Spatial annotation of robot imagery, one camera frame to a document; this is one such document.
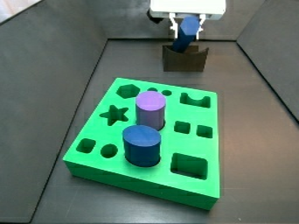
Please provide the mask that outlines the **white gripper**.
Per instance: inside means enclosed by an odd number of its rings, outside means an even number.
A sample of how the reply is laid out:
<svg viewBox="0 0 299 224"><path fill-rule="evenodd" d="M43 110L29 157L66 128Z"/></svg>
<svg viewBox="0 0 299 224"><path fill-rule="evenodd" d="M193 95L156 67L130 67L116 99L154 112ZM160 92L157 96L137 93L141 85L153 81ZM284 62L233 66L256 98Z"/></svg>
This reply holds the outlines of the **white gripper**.
<svg viewBox="0 0 299 224"><path fill-rule="evenodd" d="M208 20L218 20L226 9L225 0L149 0L149 12L154 18L169 18L173 38L177 39L178 25L174 17L182 18L186 15L198 16L198 29L196 40L200 39L202 23Z"/></svg>

